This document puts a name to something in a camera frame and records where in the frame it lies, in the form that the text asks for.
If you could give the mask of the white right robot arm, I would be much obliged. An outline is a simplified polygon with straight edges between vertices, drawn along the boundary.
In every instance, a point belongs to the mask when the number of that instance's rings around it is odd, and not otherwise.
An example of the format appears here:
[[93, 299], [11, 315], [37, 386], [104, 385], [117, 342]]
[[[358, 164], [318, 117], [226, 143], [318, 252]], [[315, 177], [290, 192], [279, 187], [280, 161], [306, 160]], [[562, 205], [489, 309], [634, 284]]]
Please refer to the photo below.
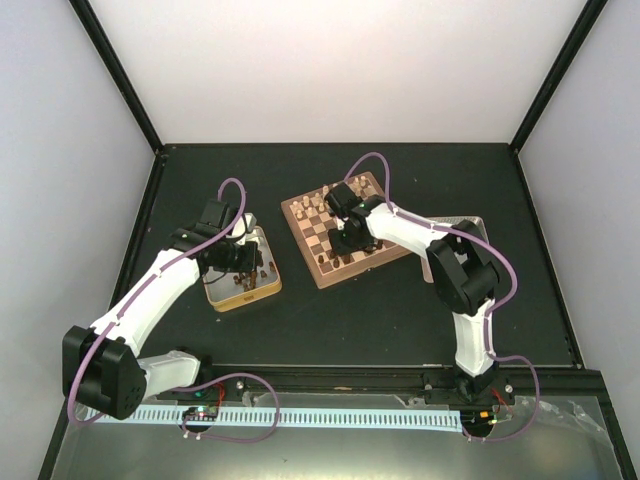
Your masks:
[[500, 276], [477, 225], [438, 223], [389, 205], [380, 195], [366, 199], [341, 182], [324, 196], [337, 226], [329, 231], [334, 253], [368, 251], [389, 241], [426, 260], [436, 294], [452, 312], [457, 396], [479, 402], [495, 376], [492, 313]]

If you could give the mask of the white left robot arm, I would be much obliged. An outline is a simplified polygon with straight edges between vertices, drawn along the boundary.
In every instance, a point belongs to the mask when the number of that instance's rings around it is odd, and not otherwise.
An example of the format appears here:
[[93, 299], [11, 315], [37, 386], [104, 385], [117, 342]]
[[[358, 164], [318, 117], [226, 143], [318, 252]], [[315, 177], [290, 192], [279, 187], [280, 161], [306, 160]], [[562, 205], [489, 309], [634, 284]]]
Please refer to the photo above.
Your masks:
[[241, 207], [211, 200], [200, 219], [176, 230], [131, 290], [89, 327], [71, 327], [62, 340], [62, 391], [67, 406], [81, 403], [124, 420], [141, 402], [182, 389], [193, 399], [214, 388], [200, 356], [171, 350], [140, 356], [171, 305], [208, 273], [250, 273], [261, 260], [250, 239], [257, 220]]

